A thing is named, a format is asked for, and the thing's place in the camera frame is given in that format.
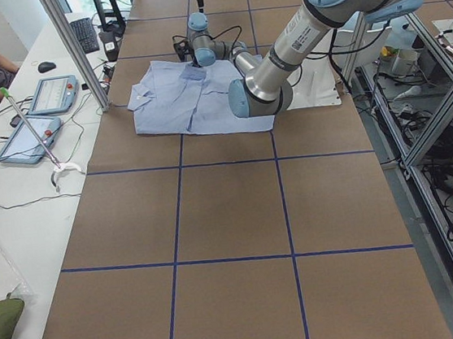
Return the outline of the teach pendant tablet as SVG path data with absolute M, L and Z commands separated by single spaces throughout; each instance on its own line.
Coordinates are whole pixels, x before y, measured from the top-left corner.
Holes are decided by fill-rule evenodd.
M 37 83 L 28 114 L 64 114 L 76 101 L 77 86 L 74 75 L 42 78 Z
M 46 146 L 50 148 L 60 130 L 61 119 L 54 116 L 30 115 L 27 120 Z M 1 163 L 33 165 L 45 156 L 45 150 L 24 122 L 19 122 L 0 150 Z

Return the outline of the near teach pendant tablet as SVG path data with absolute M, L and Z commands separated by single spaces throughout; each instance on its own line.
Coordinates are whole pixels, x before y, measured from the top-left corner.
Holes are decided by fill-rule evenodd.
M 61 119 L 54 116 L 30 115 L 27 120 L 46 146 L 50 148 L 60 130 Z M 24 122 L 19 122 L 0 150 L 1 163 L 33 165 L 45 156 L 45 150 Z

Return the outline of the black keyboard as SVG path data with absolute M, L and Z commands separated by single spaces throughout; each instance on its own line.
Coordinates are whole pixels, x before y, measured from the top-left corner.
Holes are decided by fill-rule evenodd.
M 81 49 L 86 54 L 91 54 L 91 52 L 97 52 L 100 47 L 97 41 L 97 33 L 94 30 L 92 25 L 92 20 L 90 18 L 81 18 L 74 20 L 69 23 L 72 33 L 75 35 L 75 38 L 79 42 Z

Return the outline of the reacher grabber stick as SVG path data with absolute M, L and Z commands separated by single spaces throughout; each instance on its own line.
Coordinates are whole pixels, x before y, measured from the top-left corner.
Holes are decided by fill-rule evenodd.
M 51 160 L 51 162 L 54 164 L 54 169 L 52 171 L 52 174 L 50 176 L 51 184 L 54 186 L 54 189 L 56 190 L 57 193 L 60 192 L 61 187 L 59 186 L 59 178 L 63 172 L 68 172 L 68 171 L 77 171 L 81 175 L 85 175 L 86 172 L 83 171 L 81 166 L 76 163 L 72 162 L 61 162 L 59 159 L 52 153 L 52 151 L 49 149 L 48 145 L 46 144 L 46 140 L 43 140 L 40 135 L 37 133 L 36 130 L 34 130 L 33 125 L 28 121 L 27 116 L 24 115 L 24 113 L 21 111 L 21 109 L 18 107 L 17 103 L 15 102 L 14 98 L 9 94 L 9 91 L 6 88 L 1 87 L 0 92 L 2 96 L 7 99 L 7 101 L 11 104 L 11 106 L 14 108 L 16 111 L 17 115 L 21 118 L 21 121 L 24 122 L 28 130 L 32 133 L 33 137 L 36 138 L 38 145 L 42 147 L 42 149 L 46 152 L 47 156 Z

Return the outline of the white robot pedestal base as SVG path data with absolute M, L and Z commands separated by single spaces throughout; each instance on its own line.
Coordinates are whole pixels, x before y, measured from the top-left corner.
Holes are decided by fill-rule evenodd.
M 293 87 L 293 100 L 289 110 L 337 106 L 342 103 L 327 59 L 305 60 L 302 67 L 288 77 L 288 81 Z

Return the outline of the aluminium frame post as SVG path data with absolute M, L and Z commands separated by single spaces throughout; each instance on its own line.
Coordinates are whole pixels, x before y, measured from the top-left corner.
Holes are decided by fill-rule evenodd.
M 84 82 L 88 85 L 89 91 L 91 91 L 97 104 L 99 105 L 102 112 L 108 111 L 110 106 L 109 98 L 105 91 L 102 89 L 98 78 L 95 76 L 94 70 L 85 55 L 85 52 L 81 48 L 79 41 L 76 39 L 75 34 L 70 28 L 66 14 L 63 13 L 58 0 L 38 0 L 44 7 L 46 14 L 49 16 L 54 28 L 64 44 L 69 55 L 72 57 L 72 61 L 76 64 L 81 77 Z

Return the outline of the green fabric pouch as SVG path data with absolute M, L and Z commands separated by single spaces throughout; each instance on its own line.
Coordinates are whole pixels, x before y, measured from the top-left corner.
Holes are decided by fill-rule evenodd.
M 24 311 L 25 303 L 21 298 L 7 295 L 0 300 L 0 339 L 12 339 L 15 328 Z

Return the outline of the black computer mouse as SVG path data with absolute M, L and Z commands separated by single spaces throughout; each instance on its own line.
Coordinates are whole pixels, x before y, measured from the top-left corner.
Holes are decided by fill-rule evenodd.
M 48 71 L 54 70 L 57 67 L 55 63 L 50 61 L 48 62 L 41 62 L 38 64 L 37 71 L 42 73 L 47 73 Z

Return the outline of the light blue striped shirt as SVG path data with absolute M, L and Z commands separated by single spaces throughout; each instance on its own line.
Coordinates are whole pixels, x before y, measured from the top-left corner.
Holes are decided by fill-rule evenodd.
M 229 107 L 228 89 L 238 78 L 225 60 L 208 67 L 155 60 L 139 83 L 132 86 L 128 109 L 137 134 L 267 132 L 273 115 L 239 118 Z

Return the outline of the far teach pendant tablet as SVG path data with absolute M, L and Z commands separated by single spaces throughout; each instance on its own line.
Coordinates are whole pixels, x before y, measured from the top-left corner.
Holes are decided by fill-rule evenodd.
M 28 114 L 64 114 L 76 101 L 77 86 L 74 75 L 42 78 L 37 83 Z

